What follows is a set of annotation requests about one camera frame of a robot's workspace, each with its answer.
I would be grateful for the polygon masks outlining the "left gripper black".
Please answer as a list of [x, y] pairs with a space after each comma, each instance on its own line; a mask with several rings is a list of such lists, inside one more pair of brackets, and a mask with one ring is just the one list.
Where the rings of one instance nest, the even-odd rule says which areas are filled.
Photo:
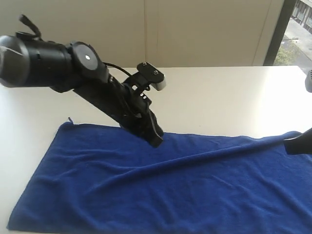
[[146, 137], [152, 147], [159, 147], [163, 142], [164, 132], [149, 108], [151, 101], [144, 94], [144, 90], [149, 87], [148, 81], [142, 75], [132, 75], [122, 85], [128, 107], [122, 126], [136, 136]]

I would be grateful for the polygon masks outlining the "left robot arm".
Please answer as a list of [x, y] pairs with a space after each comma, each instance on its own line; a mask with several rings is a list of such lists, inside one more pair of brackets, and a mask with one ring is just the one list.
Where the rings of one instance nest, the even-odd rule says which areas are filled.
[[25, 15], [21, 23], [31, 32], [0, 38], [0, 82], [8, 88], [49, 87], [58, 93], [73, 91], [153, 147], [163, 141], [163, 130], [150, 109], [145, 92], [162, 90], [164, 74], [148, 62], [119, 82], [94, 48], [81, 41], [67, 45], [44, 41]]

